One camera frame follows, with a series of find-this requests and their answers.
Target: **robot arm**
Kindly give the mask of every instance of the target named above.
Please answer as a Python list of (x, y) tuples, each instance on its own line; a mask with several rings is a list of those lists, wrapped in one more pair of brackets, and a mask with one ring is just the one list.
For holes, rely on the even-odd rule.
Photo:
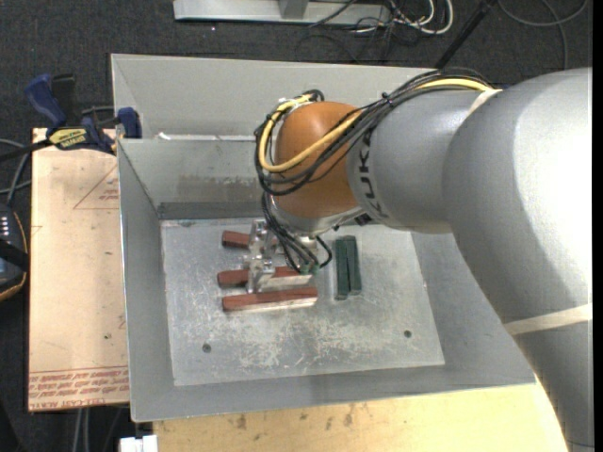
[(311, 91), (258, 131), (256, 159), (292, 239), (359, 215), (453, 233), (570, 450), (594, 448), (591, 84), (567, 71), (496, 92), (436, 72), (360, 109)]

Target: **metal stand base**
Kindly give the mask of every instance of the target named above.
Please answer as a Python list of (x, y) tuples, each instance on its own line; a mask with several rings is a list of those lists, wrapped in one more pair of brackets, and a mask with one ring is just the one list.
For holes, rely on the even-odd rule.
[[(301, 17), (284, 17), (279, 0), (174, 0), (175, 20), (273, 22), (313, 24), (338, 11), (343, 5), (329, 2), (308, 2)], [(328, 24), (356, 24), (360, 19), (386, 19), (388, 10), (381, 5), (354, 4)]]

